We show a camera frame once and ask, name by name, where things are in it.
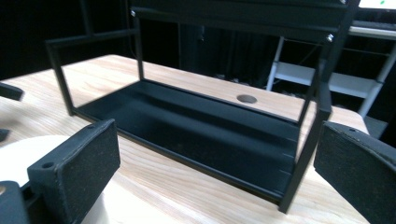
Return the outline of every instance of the metal rack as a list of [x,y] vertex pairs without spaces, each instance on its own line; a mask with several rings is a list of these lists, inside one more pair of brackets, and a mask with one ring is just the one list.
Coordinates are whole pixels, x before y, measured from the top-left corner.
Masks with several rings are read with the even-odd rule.
[[[313,155],[323,120],[331,114],[329,79],[359,0],[131,0],[140,80],[74,107],[57,49],[100,39],[48,41],[49,56],[70,115],[115,119],[131,140],[279,205],[287,213]],[[323,43],[298,120],[236,105],[148,80],[140,19],[199,24]],[[316,115],[301,154],[300,130],[311,100]]]

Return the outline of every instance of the shelf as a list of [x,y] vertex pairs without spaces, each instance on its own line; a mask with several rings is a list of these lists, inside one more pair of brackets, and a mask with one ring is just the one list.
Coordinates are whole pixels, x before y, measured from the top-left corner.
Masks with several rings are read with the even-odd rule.
[[[313,68],[309,67],[291,63],[278,63],[275,78],[309,86],[311,85],[310,82],[314,75],[314,71],[315,70]],[[369,95],[375,83],[376,82],[373,79],[333,73],[330,78],[330,91],[340,92],[364,99]]]
[[115,119],[133,140],[278,201],[294,169],[295,122],[153,81],[138,81],[77,112]]

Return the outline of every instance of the wooden table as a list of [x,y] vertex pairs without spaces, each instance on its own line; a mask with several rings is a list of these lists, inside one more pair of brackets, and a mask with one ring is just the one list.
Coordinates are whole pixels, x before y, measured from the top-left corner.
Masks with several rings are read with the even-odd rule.
[[[240,103],[250,94],[253,106],[297,119],[303,101],[211,77],[145,63],[146,77],[180,88]],[[64,67],[76,106],[137,81],[135,60],[109,55]],[[52,70],[4,81],[25,91],[22,102],[0,98],[0,127],[12,130],[4,146],[41,135],[72,135],[89,122],[69,117]],[[312,118],[311,106],[302,138]],[[333,108],[331,121],[367,133],[357,113]],[[121,168],[98,200],[102,223],[366,223],[311,166],[287,215],[275,204],[227,185],[119,137]]]

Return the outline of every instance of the silver bolt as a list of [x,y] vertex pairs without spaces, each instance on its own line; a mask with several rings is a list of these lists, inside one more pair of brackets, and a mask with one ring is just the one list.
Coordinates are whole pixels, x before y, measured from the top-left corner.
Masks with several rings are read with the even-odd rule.
[[328,35],[328,36],[326,37],[327,41],[329,41],[329,42],[332,42],[332,39],[333,39],[333,38],[334,38],[333,35]]
[[4,194],[6,192],[6,187],[0,186],[0,195]]

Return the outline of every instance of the bolt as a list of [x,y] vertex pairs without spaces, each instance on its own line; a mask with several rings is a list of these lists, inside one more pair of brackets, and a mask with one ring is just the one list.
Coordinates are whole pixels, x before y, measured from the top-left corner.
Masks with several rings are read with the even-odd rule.
[[334,38],[333,35],[328,35],[328,36],[326,37],[327,41],[329,41],[329,42],[332,42],[332,39],[333,39],[333,38]]
[[0,186],[0,195],[4,194],[6,192],[6,187]]

